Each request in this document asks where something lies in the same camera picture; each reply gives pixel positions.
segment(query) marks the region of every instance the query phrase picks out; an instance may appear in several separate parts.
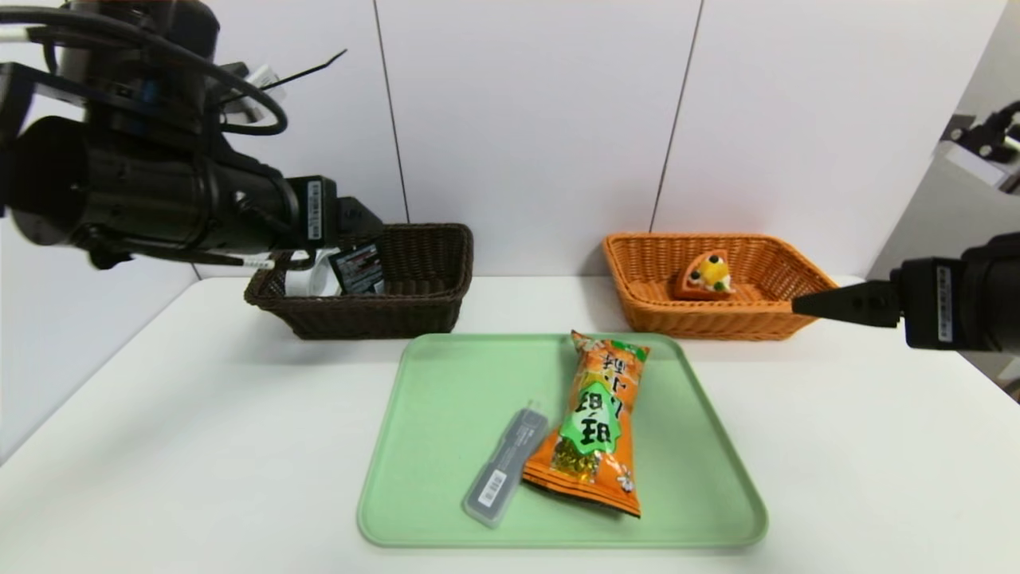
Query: tabletop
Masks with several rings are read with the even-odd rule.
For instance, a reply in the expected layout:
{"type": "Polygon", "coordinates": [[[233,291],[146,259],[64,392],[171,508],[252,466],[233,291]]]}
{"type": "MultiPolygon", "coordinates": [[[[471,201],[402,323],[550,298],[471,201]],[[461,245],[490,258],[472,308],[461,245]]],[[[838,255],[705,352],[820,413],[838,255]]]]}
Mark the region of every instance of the tabletop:
{"type": "MultiPolygon", "coordinates": [[[[355,510],[407,342],[307,343],[191,286],[0,467],[0,572],[1008,572],[1020,407],[956,354],[816,322],[681,342],[769,509],[738,551],[393,550],[355,510]]],[[[608,277],[475,277],[456,331],[628,330],[608,277]]]]}

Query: snack bag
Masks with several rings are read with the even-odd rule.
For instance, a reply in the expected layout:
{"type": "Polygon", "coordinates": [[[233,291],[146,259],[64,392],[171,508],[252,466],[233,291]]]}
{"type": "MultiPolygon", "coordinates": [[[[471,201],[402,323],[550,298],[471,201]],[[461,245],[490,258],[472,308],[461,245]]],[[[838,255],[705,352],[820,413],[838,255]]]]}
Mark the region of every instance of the snack bag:
{"type": "Polygon", "coordinates": [[[563,424],[528,459],[523,478],[641,518],[630,413],[650,350],[571,336],[579,357],[563,424]]]}

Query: packaged item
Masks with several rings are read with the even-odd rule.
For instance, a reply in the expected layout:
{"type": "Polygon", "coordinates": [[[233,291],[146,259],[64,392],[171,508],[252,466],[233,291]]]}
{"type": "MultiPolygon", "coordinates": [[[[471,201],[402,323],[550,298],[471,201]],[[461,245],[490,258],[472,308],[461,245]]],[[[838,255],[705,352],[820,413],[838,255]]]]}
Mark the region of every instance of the packaged item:
{"type": "Polygon", "coordinates": [[[726,300],[736,293],[729,276],[729,254],[724,249],[702,253],[676,277],[677,300],[726,300]]]}
{"type": "Polygon", "coordinates": [[[514,415],[496,454],[481,469],[464,498],[464,512],[468,516],[490,528],[499,526],[507,505],[520,484],[524,463],[538,449],[548,429],[549,419],[530,403],[514,415]]]}
{"type": "Polygon", "coordinates": [[[641,518],[630,415],[650,350],[571,337],[579,357],[566,415],[524,465],[524,480],[641,518]]]}
{"type": "Polygon", "coordinates": [[[382,259],[374,243],[329,255],[329,263],[345,295],[385,294],[382,259]]]}

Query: barcode sticker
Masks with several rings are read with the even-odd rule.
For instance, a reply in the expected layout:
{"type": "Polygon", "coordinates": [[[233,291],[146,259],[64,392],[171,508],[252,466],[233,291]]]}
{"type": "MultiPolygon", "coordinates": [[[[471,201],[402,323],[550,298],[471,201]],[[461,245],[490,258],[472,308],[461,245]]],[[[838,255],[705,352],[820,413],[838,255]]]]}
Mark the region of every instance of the barcode sticker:
{"type": "Polygon", "coordinates": [[[308,181],[308,239],[322,239],[322,181],[308,181]]]}
{"type": "Polygon", "coordinates": [[[953,274],[948,266],[935,267],[938,341],[953,343],[953,274]]]}
{"type": "Polygon", "coordinates": [[[486,487],[481,490],[481,495],[478,497],[478,502],[481,503],[486,508],[493,506],[496,502],[496,495],[500,493],[500,488],[503,488],[503,483],[506,482],[507,475],[505,472],[500,470],[493,471],[493,474],[489,477],[489,482],[486,483],[486,487]]]}

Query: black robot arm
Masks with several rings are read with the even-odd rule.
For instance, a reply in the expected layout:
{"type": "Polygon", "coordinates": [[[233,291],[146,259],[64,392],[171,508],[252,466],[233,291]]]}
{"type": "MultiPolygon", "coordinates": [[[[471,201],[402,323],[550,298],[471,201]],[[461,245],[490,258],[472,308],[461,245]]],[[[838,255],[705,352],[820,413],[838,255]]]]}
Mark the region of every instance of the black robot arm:
{"type": "Polygon", "coordinates": [[[794,300],[794,313],[873,327],[906,323],[917,349],[1020,352],[1020,232],[959,259],[910,259],[888,280],[794,300]]]}
{"type": "Polygon", "coordinates": [[[278,134],[287,115],[244,80],[244,64],[212,63],[219,22],[198,0],[0,7],[0,23],[37,24],[27,37],[51,68],[0,63],[0,214],[9,207],[31,241],[78,246],[100,268],[132,253],[270,265],[233,254],[305,250],[291,263],[301,268],[340,234],[381,225],[332,179],[288,178],[231,148],[224,132],[278,134]],[[84,121],[44,117],[22,131],[36,94],[83,107],[84,121]],[[221,122],[239,97],[275,122],[221,122]]]}

